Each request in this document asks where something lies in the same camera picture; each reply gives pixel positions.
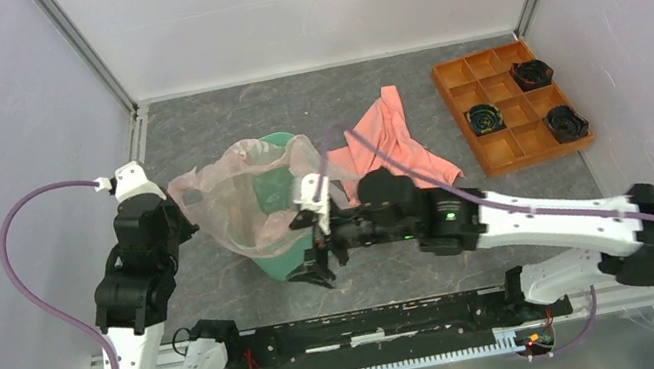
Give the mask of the translucent pink plastic trash bag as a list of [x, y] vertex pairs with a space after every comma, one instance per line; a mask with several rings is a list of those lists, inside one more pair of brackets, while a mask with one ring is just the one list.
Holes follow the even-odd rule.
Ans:
[[245, 256], [232, 184], [235, 165], [224, 153], [214, 163], [171, 180], [167, 190], [189, 221], [224, 248]]

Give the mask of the green plastic trash bin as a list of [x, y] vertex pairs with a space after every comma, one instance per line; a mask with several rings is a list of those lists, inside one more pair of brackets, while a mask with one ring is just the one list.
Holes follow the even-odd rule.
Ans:
[[276, 132], [237, 141], [225, 151], [235, 162], [232, 184], [240, 214], [245, 256], [270, 278], [284, 282], [302, 266], [310, 230], [289, 224], [298, 209], [298, 180], [319, 167], [319, 154], [306, 135]]

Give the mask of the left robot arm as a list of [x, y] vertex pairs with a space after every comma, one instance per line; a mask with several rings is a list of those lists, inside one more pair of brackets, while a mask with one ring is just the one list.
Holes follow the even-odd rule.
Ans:
[[[117, 244], [96, 287], [95, 323], [112, 346], [104, 369], [156, 369], [179, 248], [197, 231], [164, 192], [122, 201]], [[181, 369], [238, 369], [245, 358], [235, 322], [201, 320], [190, 331]]]

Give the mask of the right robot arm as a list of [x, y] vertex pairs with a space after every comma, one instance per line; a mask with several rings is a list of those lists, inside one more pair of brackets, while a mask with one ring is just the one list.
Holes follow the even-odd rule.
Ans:
[[342, 209], [330, 194], [314, 200], [316, 174], [303, 178], [293, 230], [311, 244], [289, 282], [334, 287], [329, 258], [346, 265], [351, 249], [415, 240], [422, 252], [454, 256], [505, 246], [554, 246], [563, 253], [506, 273], [503, 305], [529, 320], [578, 288], [615, 281], [654, 286], [654, 187], [635, 184], [621, 196], [533, 199], [475, 188], [418, 188], [386, 168], [359, 182], [358, 207]]

